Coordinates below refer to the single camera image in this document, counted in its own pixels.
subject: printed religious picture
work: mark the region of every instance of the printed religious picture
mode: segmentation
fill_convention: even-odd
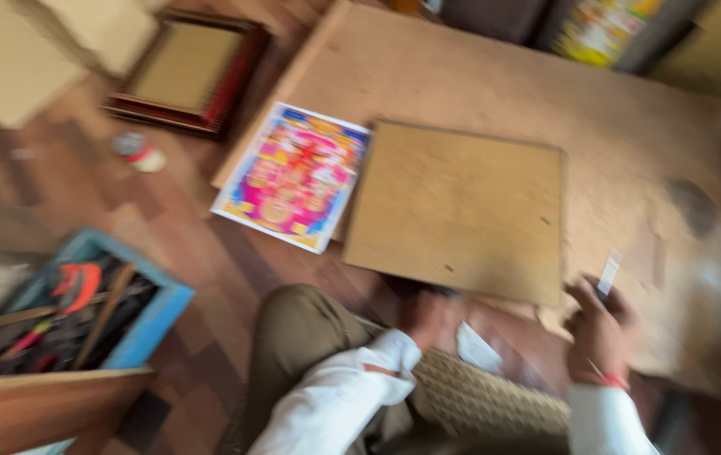
[[[321,253],[355,186],[369,134],[277,103],[212,212]]]

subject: blue wooden box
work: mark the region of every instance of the blue wooden box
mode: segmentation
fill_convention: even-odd
[[[45,305],[49,291],[46,288],[46,277],[56,265],[92,261],[102,253],[110,253],[123,262],[132,262],[139,274],[159,287],[153,300],[143,309],[100,368],[140,367],[147,362],[163,336],[183,313],[194,296],[194,290],[153,265],[141,254],[96,229],[85,227],[63,244],[57,254],[29,281],[21,295],[11,302],[5,313]]]

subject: picture frame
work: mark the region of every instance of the picture frame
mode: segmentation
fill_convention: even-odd
[[[122,120],[223,139],[270,40],[251,20],[166,10],[102,108]]]

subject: yellow poster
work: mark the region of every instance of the yellow poster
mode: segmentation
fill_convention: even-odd
[[[610,68],[662,0],[582,0],[563,23],[556,53],[595,67]]]

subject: parquet floor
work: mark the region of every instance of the parquet floor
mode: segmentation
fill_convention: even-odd
[[[250,89],[254,109],[330,4],[173,3],[268,25],[274,45]],[[100,449],[107,455],[212,453],[245,389],[254,317],[265,295],[284,284],[314,284],[356,313],[392,325],[413,286],[342,264],[340,244],[316,255],[213,216],[208,208],[216,190],[208,180],[227,143],[108,118],[97,106],[109,89],[110,81],[89,75],[23,129],[0,129],[0,201],[29,207],[59,236],[84,225],[112,233],[197,290],[150,361],[159,372],[150,393],[120,437],[101,441]],[[143,132],[163,150],[167,167],[142,174],[116,158],[110,140],[126,130]],[[504,358],[504,375],[562,393],[564,342],[533,321],[498,310],[489,317],[484,337]]]

